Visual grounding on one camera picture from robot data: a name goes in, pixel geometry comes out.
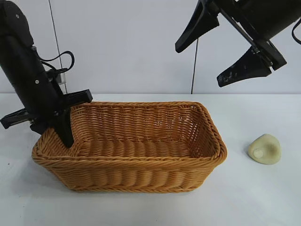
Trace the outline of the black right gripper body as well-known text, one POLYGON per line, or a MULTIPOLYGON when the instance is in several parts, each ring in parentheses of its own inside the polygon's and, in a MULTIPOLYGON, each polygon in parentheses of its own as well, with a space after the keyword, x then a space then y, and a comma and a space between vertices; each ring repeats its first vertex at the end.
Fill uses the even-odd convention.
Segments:
POLYGON ((270 40, 301 17, 299 0, 208 0, 206 6, 221 13, 267 66, 277 70, 286 64, 270 40))

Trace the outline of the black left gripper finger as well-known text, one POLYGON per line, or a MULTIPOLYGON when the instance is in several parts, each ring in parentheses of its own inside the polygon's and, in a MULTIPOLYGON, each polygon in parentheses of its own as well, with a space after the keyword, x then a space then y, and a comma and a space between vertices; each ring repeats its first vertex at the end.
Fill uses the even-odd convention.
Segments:
POLYGON ((53 120, 53 128, 63 144, 67 148, 71 148, 74 139, 72 135, 72 129, 71 129, 71 109, 67 108, 63 111, 57 113, 55 115, 55 118, 53 120))
POLYGON ((53 126, 52 122, 34 122, 30 125, 30 129, 40 135, 42 135, 48 128, 51 128, 53 126))

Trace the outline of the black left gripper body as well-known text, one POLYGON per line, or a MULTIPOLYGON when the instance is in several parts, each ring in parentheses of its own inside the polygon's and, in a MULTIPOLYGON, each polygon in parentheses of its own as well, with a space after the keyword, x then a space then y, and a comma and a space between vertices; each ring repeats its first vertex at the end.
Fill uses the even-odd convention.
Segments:
POLYGON ((13 88, 24 105, 24 109, 4 116, 0 121, 5 129, 31 120, 50 120, 65 109, 82 103, 90 103, 90 90, 64 94, 56 81, 62 70, 53 69, 36 77, 17 79, 13 88))

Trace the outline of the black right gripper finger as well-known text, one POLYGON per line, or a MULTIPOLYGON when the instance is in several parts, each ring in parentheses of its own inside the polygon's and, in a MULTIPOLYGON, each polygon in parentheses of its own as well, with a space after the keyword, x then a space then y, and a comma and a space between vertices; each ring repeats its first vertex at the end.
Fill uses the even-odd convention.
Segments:
POLYGON ((219 12, 214 0, 199 0, 188 25, 175 43, 175 51, 183 52, 200 36, 218 27, 219 12))
POLYGON ((272 72, 253 48, 243 54, 232 66, 217 76, 219 87, 224 87, 238 81, 267 77, 272 72))

